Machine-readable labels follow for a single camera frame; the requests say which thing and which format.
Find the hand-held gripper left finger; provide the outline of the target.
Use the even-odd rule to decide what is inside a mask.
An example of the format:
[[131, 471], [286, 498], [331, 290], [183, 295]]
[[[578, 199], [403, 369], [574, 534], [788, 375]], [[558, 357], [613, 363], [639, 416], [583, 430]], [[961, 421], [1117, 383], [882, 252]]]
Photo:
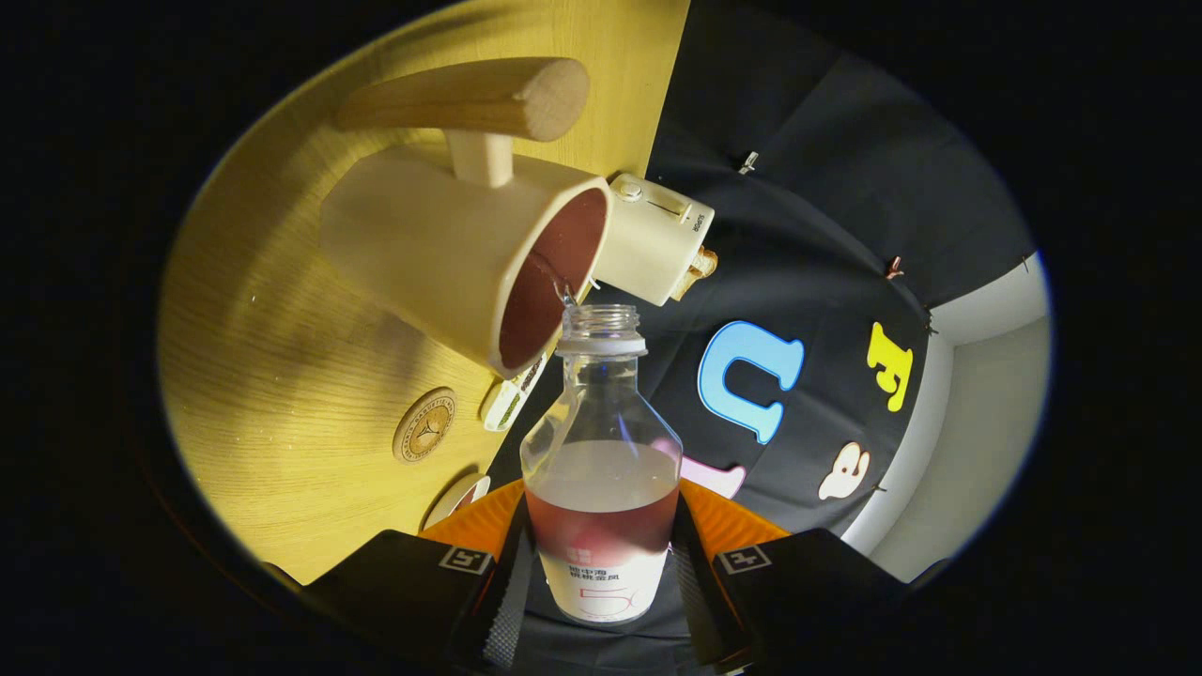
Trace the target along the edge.
[[300, 595], [415, 668], [506, 672], [530, 573], [525, 486], [512, 481], [419, 534], [380, 530]]

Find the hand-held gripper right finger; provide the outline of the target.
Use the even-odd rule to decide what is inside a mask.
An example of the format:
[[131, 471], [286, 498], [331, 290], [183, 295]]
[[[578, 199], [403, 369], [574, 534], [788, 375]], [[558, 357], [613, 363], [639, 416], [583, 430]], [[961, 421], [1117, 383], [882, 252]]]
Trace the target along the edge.
[[718, 674], [835, 668], [910, 593], [832, 530], [789, 533], [688, 480], [672, 548], [695, 654]]

